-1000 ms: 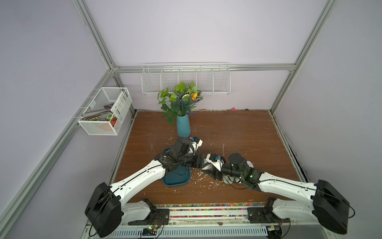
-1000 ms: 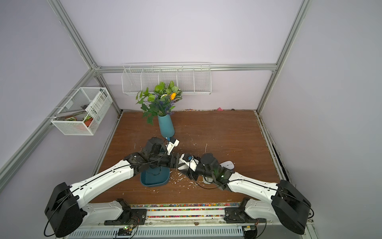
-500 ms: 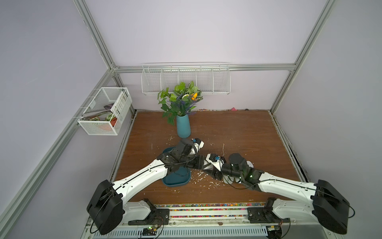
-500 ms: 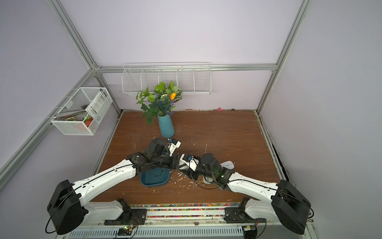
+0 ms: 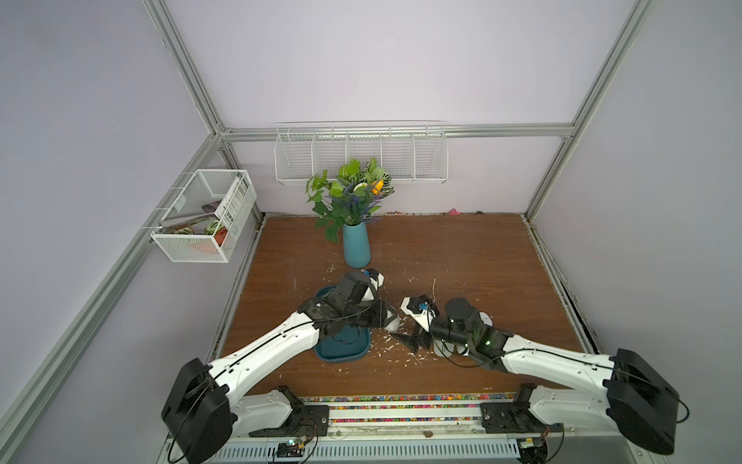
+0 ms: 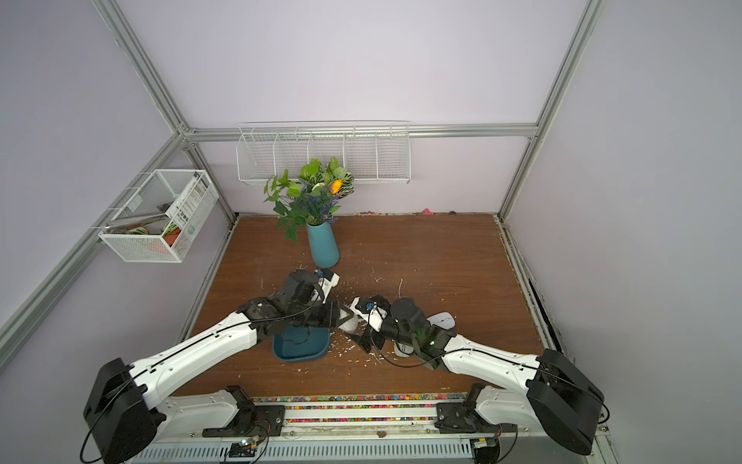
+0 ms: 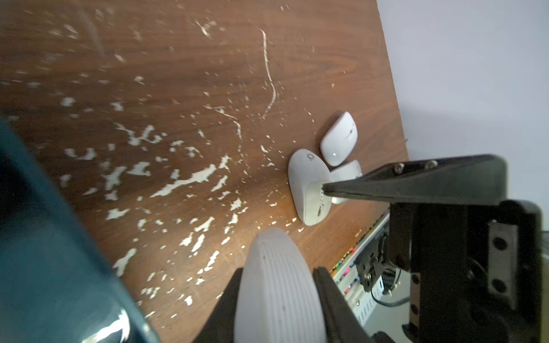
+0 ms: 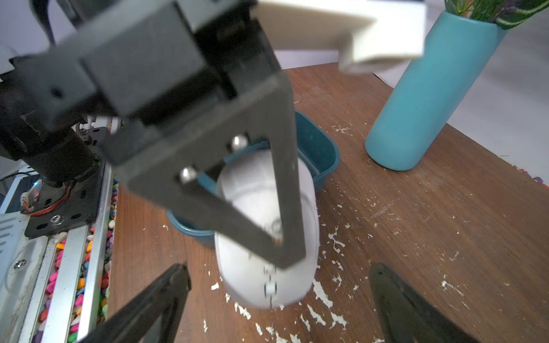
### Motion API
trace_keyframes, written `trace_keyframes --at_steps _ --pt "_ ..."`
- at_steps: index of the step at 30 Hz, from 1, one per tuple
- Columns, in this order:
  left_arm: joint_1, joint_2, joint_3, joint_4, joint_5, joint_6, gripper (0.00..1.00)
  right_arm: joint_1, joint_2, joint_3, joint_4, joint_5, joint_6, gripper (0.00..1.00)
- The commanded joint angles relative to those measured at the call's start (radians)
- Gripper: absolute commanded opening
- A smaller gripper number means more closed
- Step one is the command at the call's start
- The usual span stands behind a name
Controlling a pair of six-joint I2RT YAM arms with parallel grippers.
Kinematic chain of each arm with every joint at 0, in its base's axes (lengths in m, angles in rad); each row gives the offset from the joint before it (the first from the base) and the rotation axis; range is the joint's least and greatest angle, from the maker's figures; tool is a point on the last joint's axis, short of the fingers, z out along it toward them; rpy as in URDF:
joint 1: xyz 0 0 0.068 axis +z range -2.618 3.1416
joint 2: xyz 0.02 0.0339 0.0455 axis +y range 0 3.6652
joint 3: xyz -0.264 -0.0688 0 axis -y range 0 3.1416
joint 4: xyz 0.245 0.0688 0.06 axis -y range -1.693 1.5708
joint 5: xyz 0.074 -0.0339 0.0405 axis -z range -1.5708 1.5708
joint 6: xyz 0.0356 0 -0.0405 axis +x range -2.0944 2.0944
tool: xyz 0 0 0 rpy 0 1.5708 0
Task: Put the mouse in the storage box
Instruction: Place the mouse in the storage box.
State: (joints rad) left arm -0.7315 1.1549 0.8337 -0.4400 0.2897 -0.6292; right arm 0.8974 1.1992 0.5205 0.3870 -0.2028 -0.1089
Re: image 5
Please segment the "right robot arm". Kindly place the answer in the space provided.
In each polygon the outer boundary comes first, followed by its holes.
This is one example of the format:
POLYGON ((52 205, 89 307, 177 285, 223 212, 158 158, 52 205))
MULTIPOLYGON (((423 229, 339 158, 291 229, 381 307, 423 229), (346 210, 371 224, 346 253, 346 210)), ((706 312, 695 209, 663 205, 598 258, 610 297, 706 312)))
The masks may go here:
POLYGON ((519 390, 510 417, 521 425, 583 423, 619 432, 660 455, 676 450, 676 427, 687 421, 679 392, 638 353, 578 353, 532 341, 488 324, 464 298, 443 310, 425 295, 407 297, 402 311, 415 320, 427 345, 446 360, 468 356, 473 368, 526 375, 557 384, 554 392, 528 384, 519 390))

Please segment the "teal storage tray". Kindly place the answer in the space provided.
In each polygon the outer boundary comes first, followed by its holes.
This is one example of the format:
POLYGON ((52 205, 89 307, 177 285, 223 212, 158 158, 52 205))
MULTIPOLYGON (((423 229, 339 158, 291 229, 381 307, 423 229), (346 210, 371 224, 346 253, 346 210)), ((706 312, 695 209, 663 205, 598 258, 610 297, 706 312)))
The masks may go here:
POLYGON ((360 360, 367 354, 371 344, 369 328, 351 325, 351 319, 365 309, 367 307, 352 309, 347 317, 338 316, 337 321, 330 321, 330 324, 343 322, 344 325, 335 334, 322 338, 314 346, 313 352, 320 361, 350 363, 360 360))

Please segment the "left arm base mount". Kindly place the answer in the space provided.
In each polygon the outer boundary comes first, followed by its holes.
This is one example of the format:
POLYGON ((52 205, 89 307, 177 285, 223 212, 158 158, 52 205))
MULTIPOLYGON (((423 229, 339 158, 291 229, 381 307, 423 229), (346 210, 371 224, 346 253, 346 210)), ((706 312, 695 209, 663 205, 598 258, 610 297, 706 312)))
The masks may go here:
POLYGON ((330 407, 308 405, 289 387, 279 386, 258 399, 253 418, 256 425, 247 429, 250 438, 315 436, 325 437, 330 425, 330 407))

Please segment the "white mouse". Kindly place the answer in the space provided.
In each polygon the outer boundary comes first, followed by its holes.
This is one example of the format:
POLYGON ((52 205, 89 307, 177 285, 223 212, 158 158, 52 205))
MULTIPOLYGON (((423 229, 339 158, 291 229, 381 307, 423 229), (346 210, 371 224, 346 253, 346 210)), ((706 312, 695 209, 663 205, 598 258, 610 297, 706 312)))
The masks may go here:
POLYGON ((481 312, 479 313, 479 317, 486 326, 489 326, 489 327, 493 326, 492 318, 488 314, 481 312))
POLYGON ((386 318, 384 320, 384 329, 389 333, 397 333, 400 327, 401 319, 400 316, 391 310, 386 312, 386 318))

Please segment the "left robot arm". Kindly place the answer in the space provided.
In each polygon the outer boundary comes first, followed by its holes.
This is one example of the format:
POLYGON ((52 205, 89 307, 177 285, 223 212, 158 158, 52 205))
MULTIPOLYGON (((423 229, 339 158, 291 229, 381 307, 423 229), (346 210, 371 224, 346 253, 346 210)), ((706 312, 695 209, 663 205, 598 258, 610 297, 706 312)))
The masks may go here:
POLYGON ((384 282, 375 269, 353 270, 240 350, 210 363, 198 358, 185 363, 160 414, 173 437, 170 447, 186 462, 202 463, 240 433, 284 426, 300 407, 291 392, 278 388, 245 401, 247 393, 347 326, 386 328, 394 322, 396 312, 379 295, 384 282))

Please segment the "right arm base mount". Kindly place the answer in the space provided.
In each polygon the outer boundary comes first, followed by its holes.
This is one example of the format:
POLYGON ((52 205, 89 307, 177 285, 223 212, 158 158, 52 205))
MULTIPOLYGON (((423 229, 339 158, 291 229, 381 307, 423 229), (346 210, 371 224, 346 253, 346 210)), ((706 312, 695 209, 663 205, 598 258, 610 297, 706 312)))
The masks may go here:
POLYGON ((479 405, 481 425, 488 434, 546 435, 548 431, 563 431, 562 423, 545 423, 531 412, 531 396, 537 384, 522 384, 510 402, 484 402, 479 405))

